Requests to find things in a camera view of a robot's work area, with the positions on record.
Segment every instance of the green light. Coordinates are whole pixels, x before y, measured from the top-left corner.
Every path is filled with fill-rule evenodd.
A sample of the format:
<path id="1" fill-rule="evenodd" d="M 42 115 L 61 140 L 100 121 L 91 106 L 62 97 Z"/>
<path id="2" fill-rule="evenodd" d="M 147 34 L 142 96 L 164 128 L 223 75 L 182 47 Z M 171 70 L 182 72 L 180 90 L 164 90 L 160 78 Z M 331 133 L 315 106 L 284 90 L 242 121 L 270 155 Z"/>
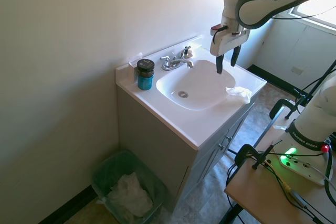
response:
<path id="1" fill-rule="evenodd" d="M 292 147 L 291 149 L 289 149 L 288 151 L 285 152 L 285 154 L 290 155 L 293 154 L 294 152 L 296 152 L 296 148 Z M 287 159 L 286 156 L 280 156 L 281 161 L 285 161 Z"/>
<path id="2" fill-rule="evenodd" d="M 288 151 L 286 151 L 285 154 L 290 155 L 290 154 L 293 154 L 294 152 L 296 152 L 296 148 L 293 147 L 289 149 Z"/>

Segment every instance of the wall outlet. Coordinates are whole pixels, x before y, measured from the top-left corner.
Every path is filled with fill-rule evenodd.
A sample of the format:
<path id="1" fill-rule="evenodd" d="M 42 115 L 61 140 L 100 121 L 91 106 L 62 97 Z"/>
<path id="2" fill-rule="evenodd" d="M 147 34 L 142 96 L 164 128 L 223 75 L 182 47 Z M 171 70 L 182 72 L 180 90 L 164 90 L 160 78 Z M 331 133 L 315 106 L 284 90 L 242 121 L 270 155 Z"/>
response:
<path id="1" fill-rule="evenodd" d="M 297 67 L 292 67 L 291 71 L 292 71 L 293 73 L 296 73 L 296 74 L 298 74 L 298 75 L 301 75 L 302 72 L 303 72 L 303 69 L 301 69 L 301 68 L 297 68 Z"/>

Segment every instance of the trash can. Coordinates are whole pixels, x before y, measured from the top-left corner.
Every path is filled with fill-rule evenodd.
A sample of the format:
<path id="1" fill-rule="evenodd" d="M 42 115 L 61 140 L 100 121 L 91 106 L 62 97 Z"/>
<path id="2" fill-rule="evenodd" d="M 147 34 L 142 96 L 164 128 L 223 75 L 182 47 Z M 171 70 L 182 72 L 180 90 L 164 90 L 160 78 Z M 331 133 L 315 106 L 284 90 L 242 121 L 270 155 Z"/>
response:
<path id="1" fill-rule="evenodd" d="M 117 184 L 122 175 L 137 174 L 139 183 L 151 200 L 153 207 L 143 217 L 134 217 L 132 224 L 150 223 L 155 211 L 162 205 L 165 198 L 164 184 L 130 151 L 124 150 L 105 160 L 92 177 L 92 187 L 106 208 L 121 224 L 129 224 L 120 212 L 120 206 L 115 205 L 109 198 L 111 187 Z"/>

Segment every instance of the sink drain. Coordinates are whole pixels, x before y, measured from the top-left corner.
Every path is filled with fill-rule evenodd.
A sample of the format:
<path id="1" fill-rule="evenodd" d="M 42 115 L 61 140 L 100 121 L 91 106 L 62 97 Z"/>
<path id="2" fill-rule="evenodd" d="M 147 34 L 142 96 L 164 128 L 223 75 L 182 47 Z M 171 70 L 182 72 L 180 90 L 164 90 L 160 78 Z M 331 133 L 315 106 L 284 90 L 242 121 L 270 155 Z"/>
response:
<path id="1" fill-rule="evenodd" d="M 180 91 L 178 94 L 178 96 L 182 98 L 187 98 L 189 96 L 188 93 L 185 91 Z"/>

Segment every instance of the white sink basin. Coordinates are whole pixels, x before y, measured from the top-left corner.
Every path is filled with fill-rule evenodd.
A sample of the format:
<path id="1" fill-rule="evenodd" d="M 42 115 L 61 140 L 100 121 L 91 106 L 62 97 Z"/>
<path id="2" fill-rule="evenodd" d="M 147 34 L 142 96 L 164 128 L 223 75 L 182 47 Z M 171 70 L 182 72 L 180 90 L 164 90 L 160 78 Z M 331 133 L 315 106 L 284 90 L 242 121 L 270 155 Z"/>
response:
<path id="1" fill-rule="evenodd" d="M 130 80 L 134 75 L 129 73 L 128 64 L 118 67 L 115 72 L 116 83 L 123 91 L 194 150 L 205 144 L 214 132 L 244 106 L 240 99 L 226 94 L 226 87 L 243 87 L 254 96 L 266 84 L 265 80 L 240 66 L 231 67 L 225 59 L 223 73 L 217 74 L 216 57 L 202 48 L 201 42 L 201 37 L 193 38 L 147 56 L 146 59 L 155 63 L 150 90 L 141 90 L 137 83 Z M 161 69 L 160 57 L 177 55 L 187 46 L 191 46 L 194 55 L 190 59 L 194 63 L 192 69 L 187 66 L 171 71 Z M 187 98 L 180 97 L 180 91 L 186 92 Z"/>
<path id="2" fill-rule="evenodd" d="M 156 88 L 168 99 L 190 110 L 214 106 L 227 96 L 226 87 L 233 88 L 235 79 L 227 71 L 216 73 L 216 65 L 198 60 L 194 67 L 181 66 L 156 82 Z"/>

